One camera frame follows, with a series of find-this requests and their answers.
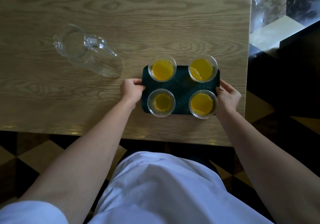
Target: clear plastic cup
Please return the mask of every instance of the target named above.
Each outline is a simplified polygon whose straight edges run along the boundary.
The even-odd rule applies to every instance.
[[[212,68],[213,68],[212,75],[209,77],[209,79],[207,79],[205,81],[200,81],[200,80],[195,79],[191,75],[191,72],[190,72],[190,67],[191,67],[192,62],[194,62],[195,60],[198,60],[198,59],[205,59],[205,60],[209,61],[209,63],[212,65]],[[188,66],[188,72],[189,72],[189,75],[192,78],[192,80],[197,81],[197,82],[208,82],[208,81],[211,81],[216,76],[216,74],[218,72],[218,63],[215,60],[215,58],[213,58],[212,56],[206,55],[206,54],[200,54],[200,55],[197,55],[192,58],[192,60],[189,63],[189,66]]]
[[[161,94],[165,94],[168,97],[170,97],[171,105],[168,110],[162,111],[162,110],[159,110],[156,108],[155,98]],[[166,89],[157,89],[157,90],[154,90],[152,93],[150,93],[148,100],[147,100],[147,105],[148,105],[148,109],[149,109],[150,113],[152,113],[154,116],[166,117],[173,112],[173,110],[176,106],[176,100],[174,98],[174,95],[170,91],[168,91]]]
[[[200,93],[204,93],[204,94],[208,95],[211,98],[212,102],[213,102],[213,107],[212,107],[211,111],[208,114],[198,114],[198,113],[194,112],[192,110],[192,108],[191,108],[191,99],[196,94],[200,94]],[[195,92],[194,94],[192,94],[192,96],[190,97],[190,100],[189,100],[189,110],[190,110],[190,112],[195,117],[197,117],[199,119],[207,119],[207,118],[209,118],[211,115],[213,115],[216,112],[217,107],[218,107],[218,99],[217,99],[216,95],[213,92],[210,92],[208,90],[199,90],[199,91]]]
[[[157,78],[154,76],[153,72],[152,72],[152,66],[154,65],[154,63],[155,63],[156,61],[158,61],[158,60],[161,60],[161,59],[169,60],[169,61],[171,62],[171,64],[172,64],[172,66],[173,66],[172,76],[171,76],[170,78],[166,79],[166,80],[159,80],[159,79],[157,79]],[[153,80],[156,80],[156,81],[158,81],[158,82],[169,81],[169,80],[174,76],[174,74],[176,73],[176,71],[177,71],[177,64],[176,64],[175,60],[174,60],[171,56],[165,55],[165,54],[163,54],[163,55],[157,55],[157,56],[153,57],[152,60],[151,60],[151,62],[150,62],[150,64],[149,64],[149,66],[148,66],[149,75],[152,77]]]

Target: black and white floor tile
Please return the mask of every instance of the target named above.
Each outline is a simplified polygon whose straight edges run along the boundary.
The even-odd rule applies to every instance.
[[[319,20],[320,0],[252,0],[245,114],[259,132],[318,176]],[[19,198],[76,139],[76,136],[0,132],[0,207]],[[163,145],[164,151],[170,153],[170,148]],[[128,144],[122,140],[105,186],[126,148]],[[226,189],[271,219],[234,149],[203,148]]]

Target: wood grain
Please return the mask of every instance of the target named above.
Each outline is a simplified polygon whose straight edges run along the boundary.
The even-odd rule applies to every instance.
[[[244,115],[251,0],[0,0],[0,130],[82,135],[120,99],[124,78],[141,78],[158,53],[186,65],[214,56],[221,78],[242,93]],[[75,68],[53,46],[62,24],[105,38],[123,58],[122,77]],[[230,145],[215,116],[157,118],[138,103],[123,138]]]

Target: orange juice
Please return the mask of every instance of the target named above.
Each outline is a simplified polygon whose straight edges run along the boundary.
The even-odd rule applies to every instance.
[[[169,60],[160,59],[152,65],[152,73],[156,79],[165,81],[174,73],[174,66]]]
[[[158,111],[168,111],[171,108],[171,98],[166,94],[159,94],[155,97],[153,105]]]
[[[198,115],[206,115],[210,113],[214,104],[212,99],[205,93],[199,93],[191,99],[191,109]]]
[[[206,81],[213,73],[212,64],[205,59],[194,60],[190,65],[190,73],[192,77],[198,81]]]

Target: forearm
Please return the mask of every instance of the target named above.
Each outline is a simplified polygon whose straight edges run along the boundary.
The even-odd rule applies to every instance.
[[[219,120],[255,190],[277,223],[314,223],[319,216],[320,181],[237,112]]]
[[[125,100],[115,105],[48,167],[22,199],[49,202],[62,210],[69,223],[82,222],[107,176],[133,108]]]

